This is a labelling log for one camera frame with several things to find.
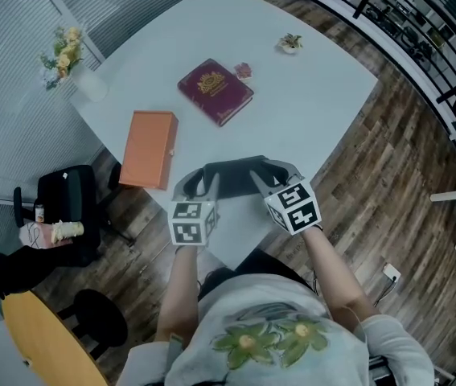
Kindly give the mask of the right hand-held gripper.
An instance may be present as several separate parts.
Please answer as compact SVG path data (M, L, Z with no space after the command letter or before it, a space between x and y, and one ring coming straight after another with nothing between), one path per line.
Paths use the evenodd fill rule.
M319 226L322 217L315 193L296 166L266 159L265 169L251 170L249 175L273 222L290 235Z

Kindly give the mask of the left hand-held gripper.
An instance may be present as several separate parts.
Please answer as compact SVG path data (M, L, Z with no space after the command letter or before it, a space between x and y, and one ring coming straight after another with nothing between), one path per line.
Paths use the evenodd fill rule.
M203 181L203 194L199 184ZM175 185L168 210L172 243L176 246L206 246L217 225L220 174L203 180L203 168L193 170Z

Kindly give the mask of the person's left forearm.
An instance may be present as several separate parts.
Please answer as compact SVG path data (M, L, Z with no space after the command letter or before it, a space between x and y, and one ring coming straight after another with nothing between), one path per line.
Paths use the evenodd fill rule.
M177 335L186 346L199 324L197 248L178 247L159 311L155 342Z

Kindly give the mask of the person's right forearm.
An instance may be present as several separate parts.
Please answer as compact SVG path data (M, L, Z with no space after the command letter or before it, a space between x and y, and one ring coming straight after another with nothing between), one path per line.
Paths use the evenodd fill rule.
M301 235L333 320L353 331L357 322L380 314L323 231L312 227Z

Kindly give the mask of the orange rectangular box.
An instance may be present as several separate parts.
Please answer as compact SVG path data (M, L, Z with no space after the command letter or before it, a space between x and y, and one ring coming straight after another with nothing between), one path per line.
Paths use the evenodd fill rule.
M170 177L179 120L172 112L135 111L119 183L165 190Z

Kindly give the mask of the person's black trousers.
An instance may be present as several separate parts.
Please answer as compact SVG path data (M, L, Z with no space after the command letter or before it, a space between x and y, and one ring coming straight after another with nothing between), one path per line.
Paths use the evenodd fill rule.
M259 248L255 248L235 269L226 266L210 272L200 286L198 299L202 300L207 294L225 281L248 274L273 274L288 278L303 284L306 288L314 289L290 267L265 253Z

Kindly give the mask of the maroon hardcover book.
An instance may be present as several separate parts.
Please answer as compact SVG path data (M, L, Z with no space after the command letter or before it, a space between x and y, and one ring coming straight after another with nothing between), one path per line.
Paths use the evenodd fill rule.
M207 59L177 84L179 91L222 127L252 99L254 91L213 59Z

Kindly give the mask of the black office chair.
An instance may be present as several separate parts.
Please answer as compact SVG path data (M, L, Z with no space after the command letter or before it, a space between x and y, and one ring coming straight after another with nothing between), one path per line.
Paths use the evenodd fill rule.
M96 177L89 165L71 166L40 178L31 209L23 205L21 188L14 189L18 231L24 224L36 222L34 206L41 203L45 207L43 224L80 221L84 234L56 243L53 248L36 249L22 244L10 254L0 253L0 299L32 290L57 268L85 268L98 260L102 232L122 238L128 246L134 245L134 238L116 229L107 212L122 190L120 172L121 166L116 164L109 176L109 193L102 200L97 200Z

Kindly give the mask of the person's white flower-print shirt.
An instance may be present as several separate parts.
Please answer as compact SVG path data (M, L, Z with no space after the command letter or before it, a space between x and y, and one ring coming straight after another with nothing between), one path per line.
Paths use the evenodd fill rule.
M396 386L433 386L433 365L393 317L348 330L304 285L270 274L234 277L199 302L182 351L134 347L117 386L375 386L369 363L386 360Z

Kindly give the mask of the small potted plant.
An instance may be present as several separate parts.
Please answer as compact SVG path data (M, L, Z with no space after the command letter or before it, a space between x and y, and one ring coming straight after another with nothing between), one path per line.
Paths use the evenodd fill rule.
M288 55L294 55L302 48L302 37L288 33L278 40L277 47Z

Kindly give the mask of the cream rolled item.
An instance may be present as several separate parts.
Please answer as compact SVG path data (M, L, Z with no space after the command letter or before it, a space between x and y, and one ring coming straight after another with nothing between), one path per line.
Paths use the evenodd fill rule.
M80 222L63 222L60 221L51 226L51 242L59 243L63 240L68 240L73 237L82 236L84 234L84 225Z

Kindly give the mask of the white vase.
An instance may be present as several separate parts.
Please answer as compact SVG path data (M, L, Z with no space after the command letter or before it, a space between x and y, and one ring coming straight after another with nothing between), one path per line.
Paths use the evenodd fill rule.
M108 94L108 85L90 68L78 63L71 70L70 77L76 87L92 102L102 101Z

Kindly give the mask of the black round stool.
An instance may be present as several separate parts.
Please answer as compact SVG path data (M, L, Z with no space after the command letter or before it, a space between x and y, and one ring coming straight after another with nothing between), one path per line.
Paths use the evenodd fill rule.
M76 317L72 333L81 339L89 336L97 342L89 354L94 360L109 348L120 347L128 338L128 327L122 312L104 294L93 289L80 290L70 306L57 313L61 320Z

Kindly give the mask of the pink bag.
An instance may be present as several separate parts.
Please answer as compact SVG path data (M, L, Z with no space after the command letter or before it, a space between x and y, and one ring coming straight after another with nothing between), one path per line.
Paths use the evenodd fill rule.
M25 246L36 249L53 248L52 242L53 227L50 224L29 222L19 229L19 239Z

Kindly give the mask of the yellow artificial flower bouquet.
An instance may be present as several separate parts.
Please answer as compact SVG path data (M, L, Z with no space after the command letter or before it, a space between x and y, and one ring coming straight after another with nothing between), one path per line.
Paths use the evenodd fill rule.
M51 53L42 53L42 82L46 90L56 88L66 80L82 60L82 31L78 27L58 27L54 32Z

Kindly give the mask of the round wooden table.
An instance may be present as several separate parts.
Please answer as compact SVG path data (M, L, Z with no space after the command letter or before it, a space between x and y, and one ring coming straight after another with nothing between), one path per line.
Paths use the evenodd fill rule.
M19 353L47 386L109 386L77 337L31 291L6 296L2 312Z

